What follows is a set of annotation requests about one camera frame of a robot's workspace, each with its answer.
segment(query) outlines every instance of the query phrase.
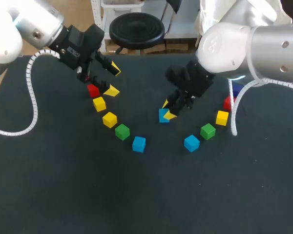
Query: blue cube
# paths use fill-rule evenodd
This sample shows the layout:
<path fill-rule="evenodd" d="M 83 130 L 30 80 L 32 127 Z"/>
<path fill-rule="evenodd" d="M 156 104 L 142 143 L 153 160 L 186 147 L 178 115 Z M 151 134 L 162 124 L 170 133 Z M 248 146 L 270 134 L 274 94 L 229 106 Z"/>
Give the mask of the blue cube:
<path fill-rule="evenodd" d="M 136 136 L 132 143 L 132 150 L 135 152 L 143 153 L 146 147 L 146 139 Z"/>
<path fill-rule="evenodd" d="M 169 109 L 160 109 L 158 112 L 160 123 L 169 123 L 168 119 L 164 118 L 164 115 L 169 111 Z"/>
<path fill-rule="evenodd" d="M 185 139 L 185 147 L 191 153 L 195 151 L 196 149 L 198 149 L 199 146 L 200 146 L 200 141 L 194 135 L 191 135 Z"/>
<path fill-rule="evenodd" d="M 243 85 L 241 84 L 236 84 L 236 83 L 233 83 L 232 84 L 232 89 L 233 89 L 233 96 L 236 98 L 239 93 L 241 92 L 241 90 L 243 89 Z"/>

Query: green cube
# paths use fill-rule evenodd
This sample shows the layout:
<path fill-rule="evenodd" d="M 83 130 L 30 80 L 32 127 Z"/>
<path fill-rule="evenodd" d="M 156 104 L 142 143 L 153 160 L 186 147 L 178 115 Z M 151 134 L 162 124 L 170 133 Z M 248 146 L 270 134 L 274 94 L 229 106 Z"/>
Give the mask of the green cube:
<path fill-rule="evenodd" d="M 215 133 L 216 129 L 209 123 L 201 128 L 201 136 L 205 140 L 211 139 L 213 136 L 215 136 Z"/>
<path fill-rule="evenodd" d="M 117 128 L 115 128 L 115 135 L 120 140 L 125 140 L 127 137 L 130 136 L 130 129 L 127 128 L 124 124 L 121 124 Z"/>

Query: red cube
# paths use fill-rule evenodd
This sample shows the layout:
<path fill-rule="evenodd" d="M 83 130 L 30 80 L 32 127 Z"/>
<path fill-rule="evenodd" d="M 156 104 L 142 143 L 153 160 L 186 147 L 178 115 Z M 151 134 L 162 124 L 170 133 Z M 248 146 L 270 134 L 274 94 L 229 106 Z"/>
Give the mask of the red cube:
<path fill-rule="evenodd" d="M 91 98 L 97 98 L 98 96 L 100 96 L 100 91 L 99 88 L 93 84 L 89 84 L 87 86 L 88 92 L 90 94 Z"/>
<path fill-rule="evenodd" d="M 230 103 L 230 96 L 228 96 L 225 101 L 224 101 L 224 105 L 223 105 L 223 108 L 226 110 L 226 111 L 231 111 L 231 103 Z"/>

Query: yellow cube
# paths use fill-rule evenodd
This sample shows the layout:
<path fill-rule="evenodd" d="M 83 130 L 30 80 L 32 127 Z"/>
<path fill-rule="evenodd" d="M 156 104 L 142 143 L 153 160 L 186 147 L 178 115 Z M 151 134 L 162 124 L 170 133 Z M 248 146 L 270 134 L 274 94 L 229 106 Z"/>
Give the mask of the yellow cube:
<path fill-rule="evenodd" d="M 104 111 L 106 109 L 106 104 L 102 97 L 93 99 L 93 105 L 96 108 L 97 112 Z"/>
<path fill-rule="evenodd" d="M 112 128 L 115 124 L 117 124 L 117 116 L 109 112 L 103 116 L 103 123 L 105 126 Z"/>
<path fill-rule="evenodd" d="M 216 124 L 226 126 L 228 117 L 229 117 L 229 112 L 218 111 Z"/>

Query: chair leg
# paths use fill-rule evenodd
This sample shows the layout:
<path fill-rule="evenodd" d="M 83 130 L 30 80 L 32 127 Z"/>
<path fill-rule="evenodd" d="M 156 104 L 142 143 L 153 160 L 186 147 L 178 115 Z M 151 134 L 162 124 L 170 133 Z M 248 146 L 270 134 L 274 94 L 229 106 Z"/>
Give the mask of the chair leg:
<path fill-rule="evenodd" d="M 123 50 L 123 47 L 119 47 L 116 51 L 115 54 L 119 55 L 121 53 L 121 51 Z"/>

